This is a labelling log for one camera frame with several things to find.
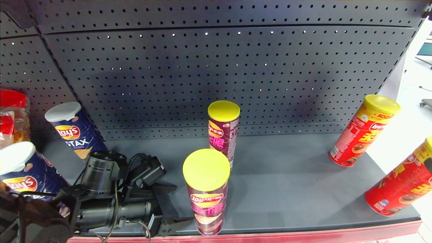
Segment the yellow plastic lid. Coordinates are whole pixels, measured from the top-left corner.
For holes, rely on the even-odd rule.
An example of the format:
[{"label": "yellow plastic lid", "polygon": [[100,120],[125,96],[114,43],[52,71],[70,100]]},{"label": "yellow plastic lid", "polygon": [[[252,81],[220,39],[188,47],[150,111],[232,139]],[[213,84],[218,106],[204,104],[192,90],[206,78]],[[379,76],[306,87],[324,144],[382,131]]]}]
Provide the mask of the yellow plastic lid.
[{"label": "yellow plastic lid", "polygon": [[186,183],[195,190],[210,192],[222,187],[229,178],[229,161],[219,151],[205,148],[191,153],[183,164]]},{"label": "yellow plastic lid", "polygon": [[397,115],[401,109],[396,101],[381,95],[366,95],[365,104],[374,110],[392,115]]},{"label": "yellow plastic lid", "polygon": [[209,117],[219,122],[231,122],[240,115],[240,107],[228,100],[218,100],[209,105]]},{"label": "yellow plastic lid", "polygon": [[430,151],[432,151],[432,135],[426,138],[425,145]]}]

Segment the shelf surface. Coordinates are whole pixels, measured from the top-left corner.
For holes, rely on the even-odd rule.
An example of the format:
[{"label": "shelf surface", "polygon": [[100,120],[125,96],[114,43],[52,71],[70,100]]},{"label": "shelf surface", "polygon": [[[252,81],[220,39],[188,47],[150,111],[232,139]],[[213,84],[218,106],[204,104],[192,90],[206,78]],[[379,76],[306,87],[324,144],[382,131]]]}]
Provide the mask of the shelf surface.
[{"label": "shelf surface", "polygon": [[[225,225],[221,234],[271,233],[371,227],[420,220],[408,206],[393,217],[375,213],[363,193],[384,173],[366,153],[352,168],[327,155],[340,134],[239,137],[229,179]],[[107,141],[109,149],[126,155],[157,156],[168,173],[161,181],[177,191],[159,196],[166,217],[192,217],[181,168],[185,158],[208,146],[207,138]],[[63,142],[39,150],[60,173],[74,182],[84,163]],[[106,233],[108,229],[96,232]],[[177,235],[197,235],[195,225]],[[143,235],[138,225],[114,231],[117,236]]]}]

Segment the blue chip can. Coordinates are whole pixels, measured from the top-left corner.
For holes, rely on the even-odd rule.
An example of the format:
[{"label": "blue chip can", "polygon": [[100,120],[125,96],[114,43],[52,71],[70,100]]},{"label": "blue chip can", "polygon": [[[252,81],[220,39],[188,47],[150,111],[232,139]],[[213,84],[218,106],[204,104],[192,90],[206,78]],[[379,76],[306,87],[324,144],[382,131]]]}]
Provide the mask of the blue chip can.
[{"label": "blue chip can", "polygon": [[[55,167],[36,150],[31,142],[19,142],[0,150],[0,178],[10,189],[20,192],[46,192],[57,194],[69,183]],[[52,197],[30,195],[33,199],[50,201]],[[62,205],[60,213],[69,214]]]},{"label": "blue chip can", "polygon": [[91,151],[108,151],[104,141],[78,102],[68,102],[47,111],[45,119],[82,160]]}]

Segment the white plastic lid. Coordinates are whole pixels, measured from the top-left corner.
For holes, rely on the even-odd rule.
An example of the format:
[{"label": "white plastic lid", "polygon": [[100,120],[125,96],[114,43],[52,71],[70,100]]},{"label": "white plastic lid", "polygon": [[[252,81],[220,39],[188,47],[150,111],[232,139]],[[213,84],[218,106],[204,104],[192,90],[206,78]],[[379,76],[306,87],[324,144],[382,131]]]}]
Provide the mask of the white plastic lid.
[{"label": "white plastic lid", "polygon": [[11,144],[0,150],[0,175],[24,169],[36,147],[31,142]]},{"label": "white plastic lid", "polygon": [[69,121],[81,110],[78,102],[67,102],[54,106],[45,113],[45,119],[49,122]]}]

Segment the potato chip canister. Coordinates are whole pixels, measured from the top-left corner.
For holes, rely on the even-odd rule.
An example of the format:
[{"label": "potato chip canister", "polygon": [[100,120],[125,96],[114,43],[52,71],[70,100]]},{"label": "potato chip canister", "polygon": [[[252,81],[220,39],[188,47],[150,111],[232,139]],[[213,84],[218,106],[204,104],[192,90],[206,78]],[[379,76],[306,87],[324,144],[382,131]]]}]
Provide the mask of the potato chip canister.
[{"label": "potato chip canister", "polygon": [[432,192],[432,136],[365,192],[365,200],[378,214],[392,216],[430,192]]},{"label": "potato chip canister", "polygon": [[229,174],[228,159],[216,150],[197,150],[184,161],[183,176],[195,225],[204,236],[217,235],[222,230]]},{"label": "potato chip canister", "polygon": [[210,148],[222,152],[232,168],[240,107],[231,101],[219,100],[209,105],[208,113]]},{"label": "potato chip canister", "polygon": [[78,102],[55,106],[45,113],[66,144],[85,161],[90,151],[108,151],[104,141]]},{"label": "potato chip canister", "polygon": [[[46,192],[57,194],[69,184],[31,142],[11,144],[0,150],[0,179],[12,190],[20,192]],[[47,196],[30,195],[33,199],[50,201]],[[69,214],[61,206],[60,214]]]},{"label": "potato chip canister", "polygon": [[396,101],[367,95],[329,152],[330,158],[340,166],[352,167],[399,111]]}]

